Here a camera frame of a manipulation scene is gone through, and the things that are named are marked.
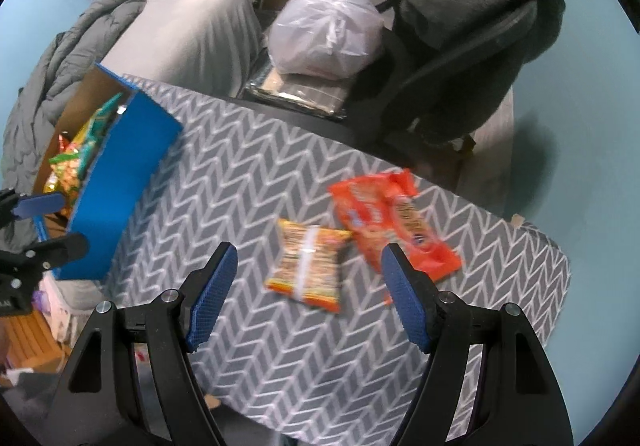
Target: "snack bag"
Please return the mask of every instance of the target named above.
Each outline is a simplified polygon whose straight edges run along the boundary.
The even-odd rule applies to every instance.
[[[414,269],[433,281],[462,266],[460,257],[438,239],[412,204],[418,191],[410,170],[354,177],[328,189],[336,215],[353,231],[360,251],[378,272],[388,243],[397,243]]]
[[[338,249],[350,231],[279,219],[283,252],[280,266],[264,284],[307,305],[340,312]]]
[[[80,195],[82,181],[106,135],[121,96],[121,93],[117,93],[100,106],[71,142],[63,135],[58,136],[60,153],[49,159],[52,173],[45,183],[44,192],[61,191],[65,194],[66,206],[60,211],[60,215],[67,219]]]

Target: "wall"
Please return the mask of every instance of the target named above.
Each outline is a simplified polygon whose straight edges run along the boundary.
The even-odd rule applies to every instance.
[[[0,4],[0,126],[44,49],[92,0],[4,0]]]
[[[507,214],[519,212],[571,260],[547,347],[576,444],[640,352],[640,38],[617,0],[566,0],[561,35],[514,86]]]

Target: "black office chair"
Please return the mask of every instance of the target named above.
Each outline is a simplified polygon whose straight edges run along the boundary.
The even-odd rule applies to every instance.
[[[409,32],[401,38],[402,29],[407,32],[407,28],[398,20],[400,1],[384,0],[376,5],[379,12],[393,8],[396,24],[393,31],[383,31],[384,56],[358,76],[345,102],[346,117],[301,122],[298,116],[305,114],[292,112],[287,116],[289,122],[304,125],[318,135],[412,167],[420,147],[425,145],[424,134],[411,134],[410,129],[416,122],[429,126],[432,111],[447,115],[449,106],[440,101],[445,90],[482,76],[484,82],[490,83],[489,89],[473,90],[473,96],[468,92],[457,106],[464,108],[465,100],[480,96],[487,119],[497,109],[526,57],[526,44],[518,42],[525,38],[535,22],[537,5],[535,0],[519,4],[513,11],[468,33],[463,39],[421,58],[426,61],[414,70],[414,62],[420,54],[412,56],[411,47],[408,47],[412,38],[416,38],[415,34]],[[513,68],[513,72],[501,72],[500,79],[484,79],[498,64],[501,68],[505,65]],[[455,116],[448,122],[450,126],[442,119],[438,122],[443,125],[442,129],[428,142],[444,143],[478,127],[467,126],[462,117]],[[402,133],[402,137],[393,137],[398,133]]]

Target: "table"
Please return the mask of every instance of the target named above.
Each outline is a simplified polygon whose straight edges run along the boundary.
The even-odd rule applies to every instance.
[[[335,225],[326,187],[392,169],[382,160],[232,101],[132,79],[179,119],[116,250],[108,290],[119,306],[151,301],[204,265],[221,240],[239,268],[209,343],[191,356],[198,382],[243,415],[319,445],[388,445],[426,363],[385,286],[351,246],[342,312],[331,315],[263,287],[278,262],[276,220]],[[463,258],[440,283],[471,304],[518,303],[545,343],[569,282],[568,260],[532,227],[516,228],[417,179],[415,205]],[[470,351],[450,438],[472,409],[481,352]]]

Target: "wooden drawer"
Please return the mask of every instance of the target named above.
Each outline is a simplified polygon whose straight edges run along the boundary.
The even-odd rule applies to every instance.
[[[11,368],[33,368],[36,372],[55,372],[65,354],[54,341],[42,314],[34,310],[26,316],[4,319],[9,336],[7,361]]]

